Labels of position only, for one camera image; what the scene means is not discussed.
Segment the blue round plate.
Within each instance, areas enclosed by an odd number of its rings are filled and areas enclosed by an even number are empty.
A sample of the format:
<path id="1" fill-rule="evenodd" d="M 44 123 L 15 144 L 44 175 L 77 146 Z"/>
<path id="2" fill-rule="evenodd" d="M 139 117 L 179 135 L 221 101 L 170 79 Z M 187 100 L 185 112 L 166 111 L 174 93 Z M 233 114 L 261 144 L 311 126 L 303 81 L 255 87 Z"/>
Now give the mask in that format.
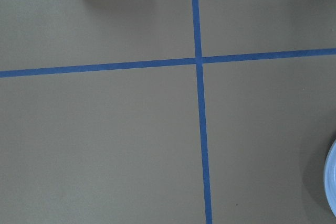
<path id="1" fill-rule="evenodd" d="M 325 196 L 328 205 L 335 216 L 336 202 L 335 202 L 335 141 L 329 148 L 328 154 L 325 159 L 323 170 L 323 185 Z"/>

